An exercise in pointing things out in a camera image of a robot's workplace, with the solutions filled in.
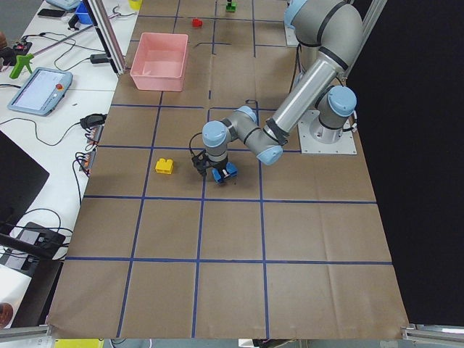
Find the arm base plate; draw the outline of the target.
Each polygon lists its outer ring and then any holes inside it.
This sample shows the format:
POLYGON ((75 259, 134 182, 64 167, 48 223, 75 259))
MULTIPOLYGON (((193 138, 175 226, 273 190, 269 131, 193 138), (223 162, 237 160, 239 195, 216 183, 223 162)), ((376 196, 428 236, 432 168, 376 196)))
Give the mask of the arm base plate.
POLYGON ((302 34, 302 29, 304 28, 305 27, 301 26, 298 22, 284 23, 286 45, 288 47, 297 47, 298 45, 302 45, 298 35, 302 34))
POLYGON ((314 155, 356 155, 352 131, 343 128, 326 128, 319 118, 319 111, 309 110, 300 118, 297 128, 302 154, 314 155))

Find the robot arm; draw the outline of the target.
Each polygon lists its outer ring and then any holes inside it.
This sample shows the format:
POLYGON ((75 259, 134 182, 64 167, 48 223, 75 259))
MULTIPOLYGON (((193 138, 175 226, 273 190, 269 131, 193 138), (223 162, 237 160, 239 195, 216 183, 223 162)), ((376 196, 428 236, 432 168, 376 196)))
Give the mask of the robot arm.
POLYGON ((240 140, 261 163, 272 165, 283 154, 290 132, 311 107, 322 107, 320 113, 326 117, 322 124, 327 129, 341 129, 354 112, 357 99, 352 90, 331 83, 354 62, 362 46, 359 12, 347 1, 292 1, 284 23, 293 27, 303 49, 318 50, 314 62, 263 128, 248 106, 203 126, 200 136, 204 149, 191 156, 201 176, 211 170, 215 181, 222 183, 237 174, 228 161, 228 144, 235 140, 240 140))

